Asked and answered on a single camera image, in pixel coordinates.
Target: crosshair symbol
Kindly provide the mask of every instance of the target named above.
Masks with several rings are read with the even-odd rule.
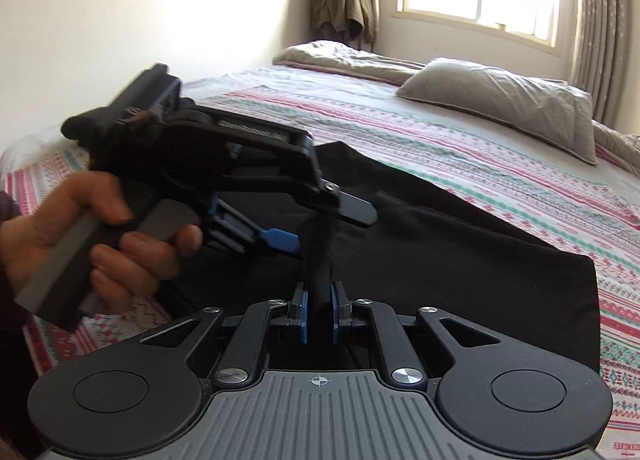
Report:
[[[316,386],[324,386],[326,383],[331,382],[326,377],[318,376],[313,379],[309,379],[309,382],[314,383]]]

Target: window frame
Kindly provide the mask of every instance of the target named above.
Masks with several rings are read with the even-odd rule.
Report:
[[[392,17],[432,22],[466,30],[479,31],[485,34],[498,36],[506,40],[511,40],[518,44],[543,50],[544,52],[548,52],[556,56],[560,56],[562,54],[561,32],[564,31],[564,24],[569,20],[568,12],[574,11],[575,8],[575,6],[572,7],[574,4],[567,3],[567,0],[557,0],[554,7],[550,39],[541,40],[532,34],[503,29],[498,24],[483,24],[475,19],[445,15],[432,11],[409,9],[406,6],[407,1],[408,0],[396,0]]]

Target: ribbed surface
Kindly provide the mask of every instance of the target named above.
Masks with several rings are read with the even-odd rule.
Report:
[[[327,382],[314,384],[324,377]],[[495,460],[445,427],[423,396],[372,372],[267,372],[220,393],[183,437],[138,460]],[[49,452],[41,460],[64,460]],[[591,450],[572,460],[601,460]]]

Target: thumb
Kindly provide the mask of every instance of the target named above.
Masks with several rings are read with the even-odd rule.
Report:
[[[133,217],[116,177],[103,171],[78,171],[47,196],[33,223],[45,243],[53,245],[87,207],[110,225],[122,225]]]

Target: gray pillow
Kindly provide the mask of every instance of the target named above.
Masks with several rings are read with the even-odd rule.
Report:
[[[508,125],[597,164],[591,95],[565,81],[525,78],[502,68],[437,58],[410,77],[399,97]]]

